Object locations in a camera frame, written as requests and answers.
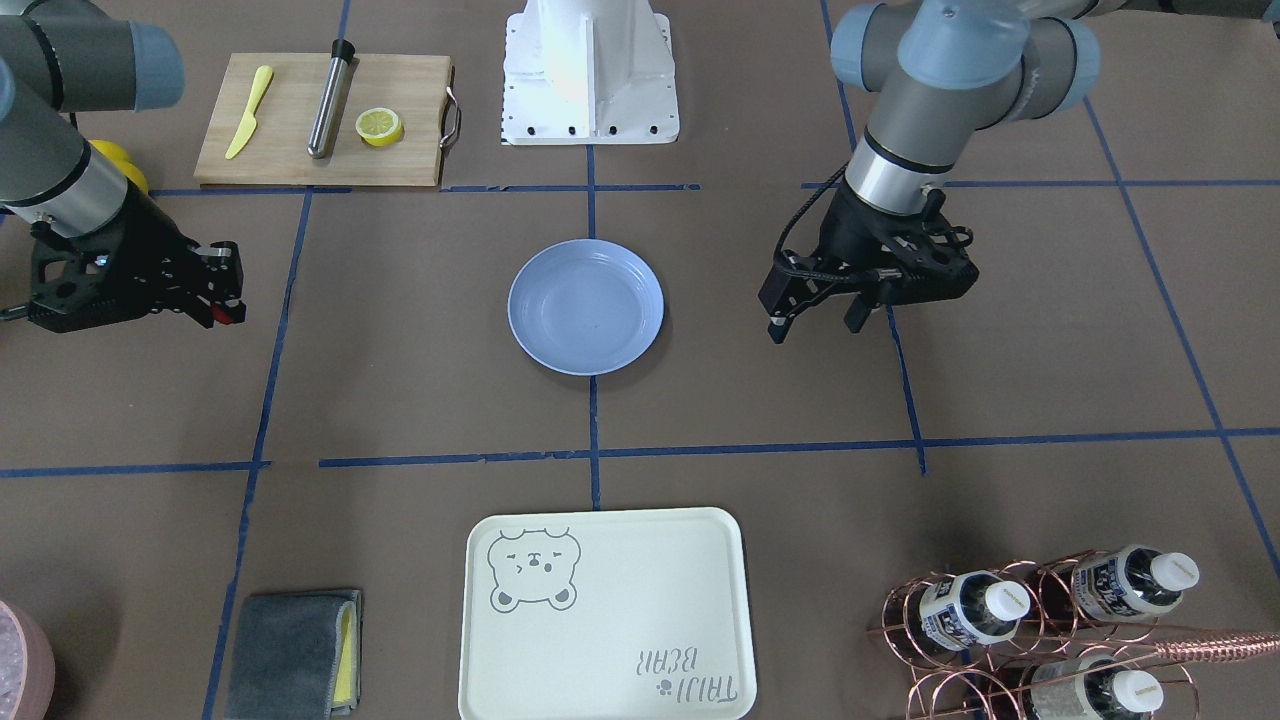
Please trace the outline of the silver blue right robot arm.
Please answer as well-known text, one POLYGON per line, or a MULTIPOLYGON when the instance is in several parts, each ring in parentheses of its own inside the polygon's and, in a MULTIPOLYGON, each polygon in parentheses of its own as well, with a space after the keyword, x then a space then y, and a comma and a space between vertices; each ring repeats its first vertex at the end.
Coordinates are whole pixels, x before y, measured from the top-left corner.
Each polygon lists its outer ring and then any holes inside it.
POLYGON ((238 246, 186 236, 72 120, 177 105, 186 69, 174 38, 91 1, 5 1, 1 40, 1 202, 33 240, 29 297, 3 320, 55 333, 164 311, 242 323, 238 246))

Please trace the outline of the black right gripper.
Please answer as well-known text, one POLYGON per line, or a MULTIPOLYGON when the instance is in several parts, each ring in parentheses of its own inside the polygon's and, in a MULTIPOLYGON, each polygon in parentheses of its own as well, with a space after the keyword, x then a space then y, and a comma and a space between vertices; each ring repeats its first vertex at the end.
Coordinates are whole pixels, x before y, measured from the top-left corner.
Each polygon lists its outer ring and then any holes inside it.
POLYGON ((215 306, 243 304, 238 243, 200 246, 155 205, 125 205, 106 225, 74 238, 46 220, 32 224, 31 234, 28 319, 47 331, 84 331, 164 311, 211 328, 220 324, 215 306))

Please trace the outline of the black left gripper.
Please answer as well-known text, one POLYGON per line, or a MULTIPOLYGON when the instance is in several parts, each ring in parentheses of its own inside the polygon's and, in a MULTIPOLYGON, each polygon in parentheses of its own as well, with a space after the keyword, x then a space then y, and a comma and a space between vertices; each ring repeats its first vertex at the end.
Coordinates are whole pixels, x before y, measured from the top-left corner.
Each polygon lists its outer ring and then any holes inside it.
POLYGON ((966 250, 973 233, 942 214, 946 193, 928 187, 919 213, 882 211, 846 184, 833 187, 818 245, 808 255, 786 247, 788 234, 829 191, 820 186, 786 223, 758 292, 768 314, 771 341, 781 345, 791 319, 827 299, 851 295, 849 319, 867 319, 878 307, 940 302, 964 296, 980 272, 966 250))

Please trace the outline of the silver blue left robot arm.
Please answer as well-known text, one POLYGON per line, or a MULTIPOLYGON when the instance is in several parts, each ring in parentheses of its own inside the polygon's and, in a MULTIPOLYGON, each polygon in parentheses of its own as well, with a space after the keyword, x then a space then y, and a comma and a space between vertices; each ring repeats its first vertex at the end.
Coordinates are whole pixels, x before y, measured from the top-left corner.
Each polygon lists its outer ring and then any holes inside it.
POLYGON ((847 295, 858 333, 881 307, 964 296, 979 269, 972 232, 942 213, 945 181, 972 136, 1082 101, 1101 72, 1085 23, 1114 12, 1277 23, 1275 1, 864 3, 829 41, 837 79, 876 95, 850 161, 824 182, 833 197, 815 249, 774 246, 759 291, 773 342, 796 318, 847 295))

